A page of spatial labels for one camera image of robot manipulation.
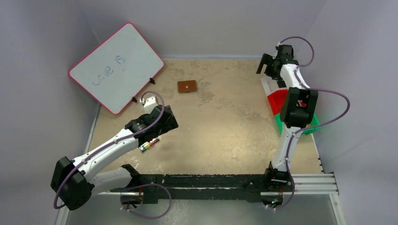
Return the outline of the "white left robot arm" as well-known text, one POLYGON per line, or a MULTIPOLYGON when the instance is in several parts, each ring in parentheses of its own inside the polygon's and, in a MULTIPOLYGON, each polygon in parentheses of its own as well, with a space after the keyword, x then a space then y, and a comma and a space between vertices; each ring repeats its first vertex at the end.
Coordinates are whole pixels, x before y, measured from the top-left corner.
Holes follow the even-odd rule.
POLYGON ((144 106, 145 113, 130 120, 117 134, 97 148, 69 159, 60 158, 54 168, 50 187, 55 192, 53 207, 76 210, 91 196, 125 188, 132 178, 130 166, 102 172, 106 166, 144 143, 178 128, 171 106, 144 106))

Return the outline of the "brown leather card holder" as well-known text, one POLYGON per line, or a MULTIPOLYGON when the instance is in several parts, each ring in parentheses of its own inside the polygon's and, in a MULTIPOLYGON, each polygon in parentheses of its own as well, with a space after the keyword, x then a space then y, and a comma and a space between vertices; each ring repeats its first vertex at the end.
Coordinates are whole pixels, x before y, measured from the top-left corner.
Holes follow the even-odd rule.
POLYGON ((178 81, 177 91, 178 93, 189 93, 198 90, 196 80, 178 81))

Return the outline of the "pack of coloured markers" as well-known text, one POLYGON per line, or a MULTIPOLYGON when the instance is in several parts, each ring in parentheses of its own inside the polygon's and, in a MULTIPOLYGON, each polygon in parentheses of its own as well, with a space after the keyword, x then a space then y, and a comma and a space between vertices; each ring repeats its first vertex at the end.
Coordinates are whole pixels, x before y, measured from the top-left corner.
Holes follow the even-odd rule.
POLYGON ((139 150, 141 151, 141 153, 144 153, 145 151, 147 151, 148 149, 152 148, 156 143, 158 143, 160 141, 160 138, 154 138, 151 141, 145 142, 144 144, 142 144, 141 146, 139 146, 139 150))

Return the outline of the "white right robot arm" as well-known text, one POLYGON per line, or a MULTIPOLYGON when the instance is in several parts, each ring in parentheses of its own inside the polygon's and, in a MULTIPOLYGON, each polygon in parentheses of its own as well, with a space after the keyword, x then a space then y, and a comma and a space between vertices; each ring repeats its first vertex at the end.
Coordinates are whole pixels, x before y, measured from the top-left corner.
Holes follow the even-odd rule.
POLYGON ((261 83, 281 133, 265 176, 268 183, 289 184, 291 158, 298 139, 313 120, 319 93, 307 87, 293 47, 278 44, 276 50, 274 55, 263 54, 256 71, 265 74, 261 83))

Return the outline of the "red plastic bin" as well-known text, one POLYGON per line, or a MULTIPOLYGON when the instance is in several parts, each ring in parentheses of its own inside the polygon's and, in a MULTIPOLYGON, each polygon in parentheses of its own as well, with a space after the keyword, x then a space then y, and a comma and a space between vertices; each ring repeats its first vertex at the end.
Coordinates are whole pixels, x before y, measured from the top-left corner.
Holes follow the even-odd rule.
POLYGON ((267 96, 270 108, 274 116, 281 112, 287 94, 287 89, 280 89, 272 92, 267 96))

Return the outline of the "white plastic bin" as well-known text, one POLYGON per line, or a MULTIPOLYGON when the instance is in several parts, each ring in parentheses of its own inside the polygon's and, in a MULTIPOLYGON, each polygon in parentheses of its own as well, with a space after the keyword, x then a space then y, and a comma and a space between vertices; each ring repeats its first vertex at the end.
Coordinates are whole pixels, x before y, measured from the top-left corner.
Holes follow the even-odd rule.
POLYGON ((286 84, 283 81, 273 80, 271 77, 266 75, 263 76, 260 81, 267 96, 271 95, 272 93, 278 90, 287 89, 286 84))

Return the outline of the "green plastic bin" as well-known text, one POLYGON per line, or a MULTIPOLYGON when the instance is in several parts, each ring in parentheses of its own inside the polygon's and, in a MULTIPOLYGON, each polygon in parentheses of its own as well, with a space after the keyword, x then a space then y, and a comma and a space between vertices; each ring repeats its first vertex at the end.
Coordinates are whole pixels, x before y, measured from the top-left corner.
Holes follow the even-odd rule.
MULTIPOLYGON (((282 133, 282 122, 281 122, 280 114, 279 114, 279 113, 275 115, 275 120, 276 120, 276 124, 277 124, 278 130, 279 130, 279 134, 281 134, 281 133, 282 133)), ((320 122, 319 122, 319 120, 318 120, 316 114, 314 114, 311 123, 308 124, 307 127, 309 128, 309 127, 314 127, 314 126, 318 126, 318 125, 320 125, 320 122)), ((303 132, 303 134, 310 135, 310 134, 312 134, 314 131, 316 131, 317 129, 320 129, 320 128, 321 128, 321 127, 315 127, 315 128, 312 128, 312 129, 305 130, 305 131, 303 132)))

